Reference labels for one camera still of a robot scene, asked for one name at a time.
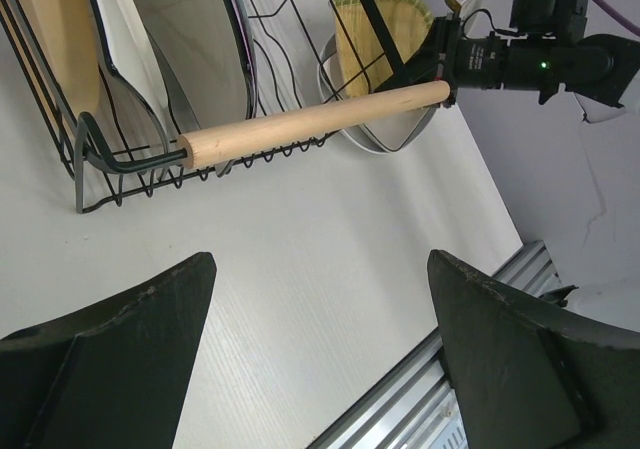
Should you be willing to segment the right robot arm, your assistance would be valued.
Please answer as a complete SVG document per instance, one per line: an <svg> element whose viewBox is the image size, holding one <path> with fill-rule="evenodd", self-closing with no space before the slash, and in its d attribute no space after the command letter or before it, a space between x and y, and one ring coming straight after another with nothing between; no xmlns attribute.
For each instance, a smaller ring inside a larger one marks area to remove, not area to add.
<svg viewBox="0 0 640 449"><path fill-rule="evenodd" d="M560 90L600 105L639 109L639 43L612 34L585 33L591 0L512 0L507 28L484 37L468 33L489 16L478 7L434 19L406 61L414 83L444 80L452 90L530 91L545 104Z"/></svg>

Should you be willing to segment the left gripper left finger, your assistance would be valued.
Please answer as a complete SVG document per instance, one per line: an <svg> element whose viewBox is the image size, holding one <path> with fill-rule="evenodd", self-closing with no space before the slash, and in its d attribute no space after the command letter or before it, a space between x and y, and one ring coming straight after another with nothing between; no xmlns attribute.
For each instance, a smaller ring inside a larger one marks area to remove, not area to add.
<svg viewBox="0 0 640 449"><path fill-rule="evenodd" d="M2 338L2 447L172 447L216 273L199 252Z"/></svg>

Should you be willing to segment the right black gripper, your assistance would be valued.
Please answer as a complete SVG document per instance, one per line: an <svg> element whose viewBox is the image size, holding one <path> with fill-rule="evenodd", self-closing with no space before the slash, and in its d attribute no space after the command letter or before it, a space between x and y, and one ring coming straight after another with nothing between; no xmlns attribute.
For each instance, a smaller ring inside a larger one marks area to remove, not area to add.
<svg viewBox="0 0 640 449"><path fill-rule="evenodd" d="M449 14L436 17L418 48L405 63L412 84L436 80L448 83L450 95L442 102L451 107L460 88L500 89L508 40L490 31L484 38L468 38L464 22Z"/></svg>

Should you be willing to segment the woven fan-shaped plate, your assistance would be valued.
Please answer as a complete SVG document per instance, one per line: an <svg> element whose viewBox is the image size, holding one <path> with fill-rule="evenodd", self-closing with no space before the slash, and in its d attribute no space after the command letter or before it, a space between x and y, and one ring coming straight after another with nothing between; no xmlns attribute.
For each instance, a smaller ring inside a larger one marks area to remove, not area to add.
<svg viewBox="0 0 640 449"><path fill-rule="evenodd" d="M435 16L422 0L374 0L401 59L406 62L426 38ZM360 0L333 0L336 48L349 98L367 95L392 75L391 66Z"/></svg>

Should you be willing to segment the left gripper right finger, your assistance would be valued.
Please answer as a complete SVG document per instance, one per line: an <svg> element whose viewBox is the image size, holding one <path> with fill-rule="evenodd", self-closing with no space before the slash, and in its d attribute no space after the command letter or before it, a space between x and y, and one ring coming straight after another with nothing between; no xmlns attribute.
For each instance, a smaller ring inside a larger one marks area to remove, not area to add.
<svg viewBox="0 0 640 449"><path fill-rule="evenodd" d="M572 313L444 250L426 270L472 448L636 448L639 335Z"/></svg>

